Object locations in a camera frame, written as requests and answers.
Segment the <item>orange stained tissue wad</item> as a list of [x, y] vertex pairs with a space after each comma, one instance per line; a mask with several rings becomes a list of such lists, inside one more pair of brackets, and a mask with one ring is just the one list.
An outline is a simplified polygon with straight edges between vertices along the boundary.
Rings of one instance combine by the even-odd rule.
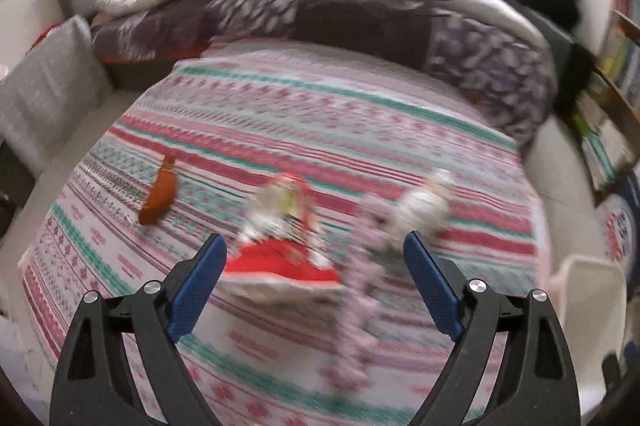
[[454, 176], [436, 169], [421, 186], [408, 190], [395, 205], [388, 233], [399, 244], [410, 232], [433, 237], [448, 225], [450, 204], [454, 198]]

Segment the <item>red white carton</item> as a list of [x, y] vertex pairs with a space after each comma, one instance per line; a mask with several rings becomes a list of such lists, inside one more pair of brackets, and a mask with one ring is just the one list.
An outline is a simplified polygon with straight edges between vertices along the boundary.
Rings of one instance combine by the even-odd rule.
[[219, 284], [229, 295], [265, 305], [334, 296], [343, 289], [328, 258], [282, 238], [240, 246]]

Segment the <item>red snack wrapper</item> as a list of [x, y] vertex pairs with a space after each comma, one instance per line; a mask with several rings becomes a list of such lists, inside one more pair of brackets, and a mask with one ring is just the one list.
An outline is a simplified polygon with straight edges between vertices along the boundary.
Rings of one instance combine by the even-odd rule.
[[301, 177], [276, 175], [246, 203], [236, 245], [267, 238], [287, 239], [313, 250], [326, 249], [326, 237], [314, 210], [314, 195]]

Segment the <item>white plastic trash bin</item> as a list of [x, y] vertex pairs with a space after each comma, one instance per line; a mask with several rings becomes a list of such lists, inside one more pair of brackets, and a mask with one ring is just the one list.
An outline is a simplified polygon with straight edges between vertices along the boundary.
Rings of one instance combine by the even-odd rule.
[[572, 255], [549, 279], [579, 389], [604, 386], [602, 362], [622, 351], [627, 287], [623, 270], [605, 259]]

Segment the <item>lower Ganten water box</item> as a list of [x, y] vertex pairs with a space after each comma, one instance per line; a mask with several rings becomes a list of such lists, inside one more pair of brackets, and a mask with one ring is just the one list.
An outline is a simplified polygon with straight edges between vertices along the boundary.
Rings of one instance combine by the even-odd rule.
[[597, 207], [604, 256], [620, 265], [628, 293], [639, 287], [639, 167], [616, 181]]

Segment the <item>orange peel strip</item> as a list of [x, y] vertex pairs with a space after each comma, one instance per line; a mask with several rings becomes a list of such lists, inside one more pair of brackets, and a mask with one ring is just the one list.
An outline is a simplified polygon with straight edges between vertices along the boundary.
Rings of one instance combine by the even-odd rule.
[[178, 173], [175, 168], [175, 157], [165, 156], [158, 169], [148, 196], [138, 213], [141, 225], [153, 225], [165, 216], [175, 199], [178, 189]]

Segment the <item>stack of books on floor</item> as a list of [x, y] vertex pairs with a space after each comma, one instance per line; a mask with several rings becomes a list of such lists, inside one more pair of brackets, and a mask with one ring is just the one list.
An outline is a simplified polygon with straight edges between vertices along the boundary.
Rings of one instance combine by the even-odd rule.
[[593, 190], [603, 192], [634, 164], [634, 154], [623, 134], [607, 115], [585, 113], [582, 108], [577, 107], [572, 121]]

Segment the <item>grey pillow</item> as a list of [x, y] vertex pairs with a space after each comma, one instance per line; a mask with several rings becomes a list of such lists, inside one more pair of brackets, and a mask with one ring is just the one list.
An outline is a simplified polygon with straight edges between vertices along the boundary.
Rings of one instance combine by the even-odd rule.
[[1, 80], [1, 138], [36, 178], [113, 91], [76, 15], [52, 30]]

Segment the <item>striped patterned bed sheet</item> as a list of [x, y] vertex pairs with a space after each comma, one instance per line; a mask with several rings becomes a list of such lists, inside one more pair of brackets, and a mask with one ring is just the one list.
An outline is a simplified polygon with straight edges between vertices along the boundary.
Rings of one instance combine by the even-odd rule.
[[[138, 213], [165, 156], [178, 189], [153, 225]], [[55, 363], [80, 298], [161, 279], [213, 233], [233, 241], [246, 202], [278, 173], [304, 178], [331, 259], [343, 265], [360, 199], [394, 201], [436, 169], [454, 176], [436, 253], [506, 294], [535, 284], [544, 207], [514, 141], [455, 89], [407, 68], [308, 44], [244, 42], [185, 60], [143, 93], [76, 165], [22, 261], [43, 355]], [[335, 305], [254, 305], [215, 293], [180, 342], [227, 425], [405, 425], [446, 362], [399, 253], [380, 253], [378, 339], [367, 385], [330, 380]]]

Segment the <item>wooden bookshelf with books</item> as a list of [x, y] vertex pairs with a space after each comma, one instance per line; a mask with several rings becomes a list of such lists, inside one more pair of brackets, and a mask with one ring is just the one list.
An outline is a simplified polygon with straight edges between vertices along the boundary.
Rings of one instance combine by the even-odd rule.
[[629, 140], [639, 138], [639, 26], [613, 10], [597, 58], [602, 107]]

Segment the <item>purple grey patterned quilt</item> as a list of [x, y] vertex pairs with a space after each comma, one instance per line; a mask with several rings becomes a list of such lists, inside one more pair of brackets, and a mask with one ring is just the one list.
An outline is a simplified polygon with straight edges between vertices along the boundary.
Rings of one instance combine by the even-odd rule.
[[457, 88], [520, 147], [548, 118], [558, 80], [548, 42], [505, 0], [96, 0], [105, 63], [189, 57], [227, 39], [344, 48]]

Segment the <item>black storage bench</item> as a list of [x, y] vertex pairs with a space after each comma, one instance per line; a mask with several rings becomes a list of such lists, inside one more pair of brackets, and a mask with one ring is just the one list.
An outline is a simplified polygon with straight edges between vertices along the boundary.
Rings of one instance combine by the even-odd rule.
[[570, 61], [570, 53], [572, 53], [574, 40], [572, 36], [563, 28], [558, 26], [546, 16], [528, 8], [527, 6], [519, 6], [521, 14], [526, 17], [546, 39], [553, 57], [555, 71], [558, 76], [562, 76], [565, 68]]

